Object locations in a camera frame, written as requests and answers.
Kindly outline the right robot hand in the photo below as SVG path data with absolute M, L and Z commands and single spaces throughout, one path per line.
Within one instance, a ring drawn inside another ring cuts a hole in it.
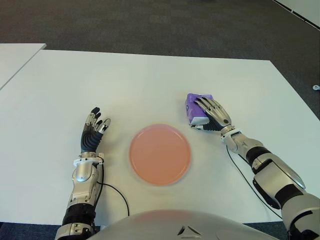
M 208 97 L 197 97 L 194 101 L 209 119 L 207 124 L 191 125 L 191 128 L 205 131 L 221 131 L 232 124 L 226 110 L 217 101 Z

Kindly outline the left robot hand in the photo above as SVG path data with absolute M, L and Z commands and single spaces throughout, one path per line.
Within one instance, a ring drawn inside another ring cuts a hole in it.
M 81 153 L 96 152 L 103 135 L 111 124 L 111 119 L 100 119 L 101 112 L 99 107 L 95 107 L 88 114 L 85 120 L 80 139 Z

